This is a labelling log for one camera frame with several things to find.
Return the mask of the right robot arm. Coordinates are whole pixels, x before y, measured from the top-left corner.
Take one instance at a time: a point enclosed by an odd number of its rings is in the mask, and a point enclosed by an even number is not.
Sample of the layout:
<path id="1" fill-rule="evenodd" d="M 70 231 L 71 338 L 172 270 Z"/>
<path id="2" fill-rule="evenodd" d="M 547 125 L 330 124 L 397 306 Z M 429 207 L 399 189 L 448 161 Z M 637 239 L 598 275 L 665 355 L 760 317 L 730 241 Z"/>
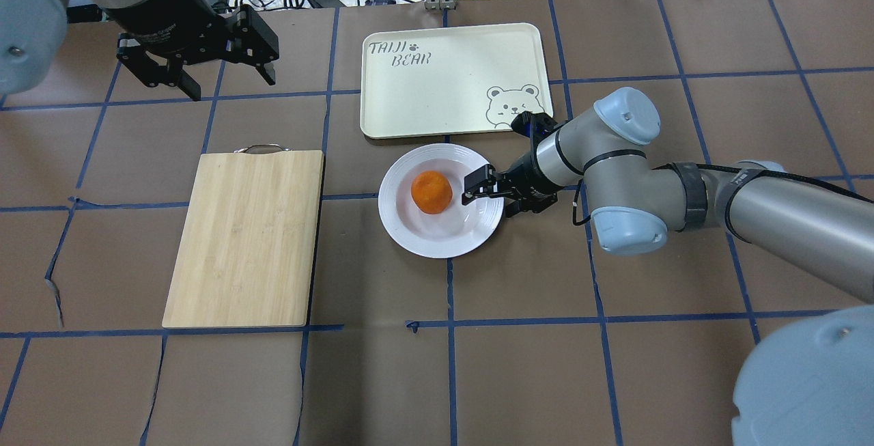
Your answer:
<path id="1" fill-rule="evenodd" d="M 736 445 L 871 445 L 873 207 L 870 198 L 773 162 L 674 162 L 652 168 L 644 148 L 658 110 L 622 87 L 562 124 L 513 112 L 531 149 L 498 172 L 465 177 L 463 204 L 508 197 L 505 214 L 542 212 L 562 188 L 583 184 L 600 247 L 650 253 L 669 232 L 719 227 L 862 301 L 809 316 L 763 338 L 743 364 L 731 420 Z"/>

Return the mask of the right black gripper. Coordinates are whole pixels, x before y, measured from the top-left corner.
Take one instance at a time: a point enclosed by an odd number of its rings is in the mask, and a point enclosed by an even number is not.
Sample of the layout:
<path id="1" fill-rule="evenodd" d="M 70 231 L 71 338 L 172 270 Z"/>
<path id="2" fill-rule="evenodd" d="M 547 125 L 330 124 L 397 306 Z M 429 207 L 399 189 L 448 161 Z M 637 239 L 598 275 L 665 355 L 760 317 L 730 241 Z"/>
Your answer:
<path id="1" fill-rule="evenodd" d="M 479 198 L 505 198 L 505 218 L 522 212 L 540 213 L 558 201 L 559 186 L 540 169 L 536 156 L 523 156 L 505 172 L 492 164 L 483 164 L 463 178 L 462 204 L 467 206 Z"/>

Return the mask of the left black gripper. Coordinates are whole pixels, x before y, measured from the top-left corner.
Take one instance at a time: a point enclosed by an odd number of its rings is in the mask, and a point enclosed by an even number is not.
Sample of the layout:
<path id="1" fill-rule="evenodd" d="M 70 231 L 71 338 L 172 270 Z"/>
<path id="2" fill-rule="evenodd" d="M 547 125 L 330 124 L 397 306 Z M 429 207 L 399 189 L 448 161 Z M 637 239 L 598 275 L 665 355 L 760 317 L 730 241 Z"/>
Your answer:
<path id="1" fill-rule="evenodd" d="M 156 48 L 122 33 L 116 50 L 116 58 L 141 84 L 178 88 L 195 102 L 201 101 L 201 86 L 185 67 L 214 60 L 247 64 L 272 86 L 276 85 L 274 62 L 279 57 L 278 35 L 250 6 L 241 6 L 227 18 L 217 14 L 181 48 Z"/>

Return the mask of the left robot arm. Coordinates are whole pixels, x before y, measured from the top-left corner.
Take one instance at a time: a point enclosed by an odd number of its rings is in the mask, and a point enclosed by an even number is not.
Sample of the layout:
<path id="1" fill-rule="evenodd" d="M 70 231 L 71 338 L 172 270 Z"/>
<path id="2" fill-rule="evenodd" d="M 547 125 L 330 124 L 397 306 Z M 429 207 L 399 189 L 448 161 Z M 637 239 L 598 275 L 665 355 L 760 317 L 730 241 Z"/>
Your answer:
<path id="1" fill-rule="evenodd" d="M 146 86 L 201 98 L 185 68 L 221 60 L 248 64 L 274 85 L 278 36 L 249 5 L 222 16 L 207 0 L 91 0 L 122 28 L 116 57 Z M 47 76 L 66 32 L 69 0 L 2 0 L 1 88 L 31 90 Z"/>

